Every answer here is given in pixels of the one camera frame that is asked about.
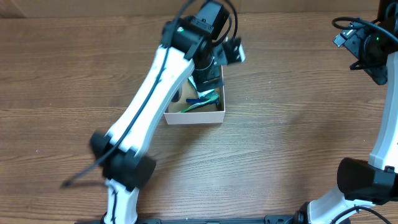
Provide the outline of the green white soap packet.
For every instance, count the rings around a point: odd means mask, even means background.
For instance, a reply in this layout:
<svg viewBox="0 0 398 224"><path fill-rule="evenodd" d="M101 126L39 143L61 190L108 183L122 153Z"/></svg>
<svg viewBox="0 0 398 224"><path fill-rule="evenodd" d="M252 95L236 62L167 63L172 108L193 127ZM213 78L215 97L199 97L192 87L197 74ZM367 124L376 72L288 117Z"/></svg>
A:
<svg viewBox="0 0 398 224"><path fill-rule="evenodd" d="M195 84L194 79L193 79L192 76L188 77L188 82L189 82L189 84L191 84L191 86L193 87L193 89L196 91L197 97L198 97L198 98L205 98L207 95L212 94L213 92L215 92L214 89L212 89L212 90L207 90L207 91L198 91L198 90L197 90L197 86L196 86L196 84Z"/></svg>

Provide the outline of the green white toothbrush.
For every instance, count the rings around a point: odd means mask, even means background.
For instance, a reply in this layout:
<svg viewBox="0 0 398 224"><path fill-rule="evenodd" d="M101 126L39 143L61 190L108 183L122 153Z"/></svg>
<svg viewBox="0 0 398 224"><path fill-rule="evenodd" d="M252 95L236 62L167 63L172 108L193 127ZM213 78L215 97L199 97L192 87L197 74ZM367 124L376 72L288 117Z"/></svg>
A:
<svg viewBox="0 0 398 224"><path fill-rule="evenodd" d="M209 97L204 98L187 98L186 103L190 106L184 110L181 110L180 113L186 113L197 108L202 108L206 105L220 104L220 96L219 95L211 95Z"/></svg>

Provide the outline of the blue disposable razor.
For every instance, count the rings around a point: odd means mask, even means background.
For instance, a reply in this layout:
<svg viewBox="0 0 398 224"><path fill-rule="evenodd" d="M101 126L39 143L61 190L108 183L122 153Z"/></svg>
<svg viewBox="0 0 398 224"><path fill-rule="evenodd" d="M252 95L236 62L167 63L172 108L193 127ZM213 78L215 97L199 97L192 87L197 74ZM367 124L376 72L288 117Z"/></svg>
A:
<svg viewBox="0 0 398 224"><path fill-rule="evenodd" d="M220 104L220 97L218 95L213 95L205 98L187 98L186 103L191 104L191 105L196 105L196 106L206 106L206 105L212 105Z"/></svg>

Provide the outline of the white cardboard box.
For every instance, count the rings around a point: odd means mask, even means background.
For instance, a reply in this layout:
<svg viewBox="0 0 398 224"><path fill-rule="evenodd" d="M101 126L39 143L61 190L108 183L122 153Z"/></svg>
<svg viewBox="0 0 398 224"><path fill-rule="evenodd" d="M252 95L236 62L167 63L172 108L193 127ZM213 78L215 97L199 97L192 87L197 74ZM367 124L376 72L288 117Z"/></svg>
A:
<svg viewBox="0 0 398 224"><path fill-rule="evenodd" d="M188 79L182 85L181 99L176 103L170 103L165 110L164 117L169 125L174 124L217 124L224 121L226 106L224 102L224 86L214 89L215 92L207 95L219 95L220 104L206 105L202 108L180 113L181 110L188 108L190 105L186 103L187 98L198 98L196 91L189 84Z"/></svg>

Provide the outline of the clear bottle with dark liquid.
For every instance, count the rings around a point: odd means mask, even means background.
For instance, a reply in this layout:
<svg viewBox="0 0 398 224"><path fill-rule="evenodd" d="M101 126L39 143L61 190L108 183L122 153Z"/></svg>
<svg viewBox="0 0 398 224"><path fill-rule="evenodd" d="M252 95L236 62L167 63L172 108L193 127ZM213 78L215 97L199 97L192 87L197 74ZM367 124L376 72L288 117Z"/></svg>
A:
<svg viewBox="0 0 398 224"><path fill-rule="evenodd" d="M181 99L182 96L182 87L180 87L174 94L174 96L171 99L172 103L176 103Z"/></svg>

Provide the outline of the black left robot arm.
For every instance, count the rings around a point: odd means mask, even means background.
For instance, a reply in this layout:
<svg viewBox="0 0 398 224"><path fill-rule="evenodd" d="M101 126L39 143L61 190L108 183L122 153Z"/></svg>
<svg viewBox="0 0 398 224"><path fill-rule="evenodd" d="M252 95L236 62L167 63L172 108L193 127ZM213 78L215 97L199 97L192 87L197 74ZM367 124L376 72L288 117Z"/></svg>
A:
<svg viewBox="0 0 398 224"><path fill-rule="evenodd" d="M107 133L93 133L94 166L108 187L108 210L100 223L137 222L136 205L156 166L146 155L155 129L182 85L193 77L198 91L223 85L219 58L224 57L220 32L231 18L224 5L205 1L194 16L168 21L149 73L121 117Z"/></svg>

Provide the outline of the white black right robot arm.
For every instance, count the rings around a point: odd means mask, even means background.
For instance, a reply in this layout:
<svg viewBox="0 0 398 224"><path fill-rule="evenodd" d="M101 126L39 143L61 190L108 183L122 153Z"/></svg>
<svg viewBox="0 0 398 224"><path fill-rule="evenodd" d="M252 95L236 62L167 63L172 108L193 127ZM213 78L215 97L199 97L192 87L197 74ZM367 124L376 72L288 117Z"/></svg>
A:
<svg viewBox="0 0 398 224"><path fill-rule="evenodd" d="M365 70L387 94L377 141L368 160L344 158L337 185L317 200L304 204L294 223L348 223L360 210L397 201L397 16L374 22L346 18L335 37L358 60L352 70Z"/></svg>

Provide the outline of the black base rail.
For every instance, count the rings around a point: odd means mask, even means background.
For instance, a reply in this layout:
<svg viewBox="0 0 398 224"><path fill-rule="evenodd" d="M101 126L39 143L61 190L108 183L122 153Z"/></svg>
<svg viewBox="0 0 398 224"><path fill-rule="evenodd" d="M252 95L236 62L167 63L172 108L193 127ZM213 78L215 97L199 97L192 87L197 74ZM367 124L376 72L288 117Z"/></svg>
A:
<svg viewBox="0 0 398 224"><path fill-rule="evenodd" d="M264 218L161 220L138 219L136 224L294 224L307 223L303 215L266 215Z"/></svg>

